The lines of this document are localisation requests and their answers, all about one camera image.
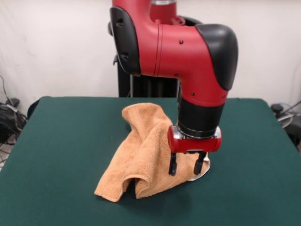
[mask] red robot arm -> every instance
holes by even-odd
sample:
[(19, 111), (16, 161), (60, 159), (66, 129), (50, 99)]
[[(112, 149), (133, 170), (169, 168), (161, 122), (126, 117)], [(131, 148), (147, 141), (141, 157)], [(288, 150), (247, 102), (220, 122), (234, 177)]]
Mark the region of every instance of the red robot arm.
[(113, 0), (111, 29), (120, 65), (134, 75), (177, 78), (178, 122), (169, 128), (171, 175), (176, 153), (204, 153), (221, 145), (218, 127), (238, 61), (234, 32), (220, 24), (178, 26), (150, 18), (151, 0)]

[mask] cable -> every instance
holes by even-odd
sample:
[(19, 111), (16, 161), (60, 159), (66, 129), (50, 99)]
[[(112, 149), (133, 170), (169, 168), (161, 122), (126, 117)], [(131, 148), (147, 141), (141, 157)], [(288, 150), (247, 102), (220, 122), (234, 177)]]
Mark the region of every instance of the cable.
[(289, 109), (285, 110), (284, 112), (282, 112), (280, 114), (280, 116), (284, 115), (285, 113), (287, 113), (288, 111), (292, 110), (293, 108), (295, 108), (296, 106), (298, 106), (299, 104), (301, 104), (301, 100), (298, 101), (296, 104), (294, 104), (292, 107), (290, 107)]
[(9, 142), (5, 141), (4, 144), (5, 144), (5, 145), (14, 146), (16, 143), (9, 143)]
[(10, 102), (11, 105), (13, 105), (13, 102), (11, 101), (11, 99), (8, 98), (8, 95), (6, 93), (6, 90), (5, 90), (5, 85), (4, 85), (4, 78), (2, 77), (2, 75), (0, 75), (0, 78), (2, 79), (2, 87), (3, 87), (3, 92), (5, 94), (5, 97), (6, 99)]
[(7, 125), (4, 122), (0, 121), (0, 124), (4, 125), (8, 130), (12, 131), (14, 134), (19, 134), (20, 133), (19, 131), (15, 131), (14, 129), (12, 129), (9, 125)]
[(1, 164), (1, 163), (4, 163), (7, 159), (8, 159), (8, 158), (3, 159), (2, 161), (0, 161), (0, 164)]
[(28, 118), (26, 117), (26, 115), (20, 113), (21, 117), (24, 117), (24, 120), (27, 122), (28, 121)]
[(282, 105), (282, 106), (287, 106), (288, 108), (291, 108), (291, 107), (292, 107), (290, 104), (285, 103), (285, 102), (279, 102), (279, 103), (276, 103), (276, 104)]
[(10, 154), (10, 152), (3, 151), (2, 149), (0, 149), (0, 152), (3, 152), (5, 154)]
[(4, 104), (1, 104), (0, 106), (3, 107), (3, 108), (5, 108), (5, 109), (9, 109), (9, 110), (11, 110), (11, 111), (13, 112), (14, 118), (15, 118), (15, 125), (16, 125), (16, 128), (17, 128), (17, 130), (19, 130), (19, 131), (21, 132), (22, 129), (19, 128), (19, 126), (18, 126), (17, 118), (18, 118), (18, 120), (20, 121), (21, 127), (23, 128), (23, 127), (25, 126), (26, 122), (27, 122), (27, 117), (26, 117), (25, 115), (23, 115), (22, 113), (20, 113), (20, 112), (18, 111), (18, 109), (14, 108), (13, 106), (10, 106), (10, 105), (4, 105)]

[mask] towel fold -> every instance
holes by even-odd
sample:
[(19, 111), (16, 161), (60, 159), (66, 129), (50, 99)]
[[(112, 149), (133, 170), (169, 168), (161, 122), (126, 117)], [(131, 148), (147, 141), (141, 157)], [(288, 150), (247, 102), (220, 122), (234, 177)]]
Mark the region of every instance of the towel fold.
[(114, 154), (107, 170), (100, 178), (95, 194), (111, 202), (118, 202), (130, 181), (135, 180), (136, 198), (148, 197), (171, 189), (186, 181), (203, 176), (210, 168), (208, 156), (201, 174), (193, 174), (198, 154), (177, 154), (177, 173), (168, 174), (170, 148), (168, 127), (172, 125), (159, 105), (140, 103), (122, 110), (131, 132)]

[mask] green tablecloth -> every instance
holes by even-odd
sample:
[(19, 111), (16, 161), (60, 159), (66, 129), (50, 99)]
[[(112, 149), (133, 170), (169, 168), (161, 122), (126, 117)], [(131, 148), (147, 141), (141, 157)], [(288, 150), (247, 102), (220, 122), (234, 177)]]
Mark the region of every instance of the green tablecloth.
[(301, 225), (300, 156), (259, 99), (227, 101), (202, 179), (141, 200), (95, 196), (129, 133), (121, 110), (145, 101), (176, 121), (172, 98), (43, 98), (0, 172), (0, 225)]

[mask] white backdrop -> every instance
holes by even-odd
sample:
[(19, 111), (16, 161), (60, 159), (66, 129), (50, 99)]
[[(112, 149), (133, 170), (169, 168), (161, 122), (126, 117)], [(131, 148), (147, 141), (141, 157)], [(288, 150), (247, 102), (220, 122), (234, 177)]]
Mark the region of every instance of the white backdrop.
[[(21, 109), (41, 96), (118, 96), (111, 0), (0, 0), (0, 73)], [(230, 97), (301, 98), (301, 1), (178, 0), (180, 15), (230, 26), (239, 62)]]

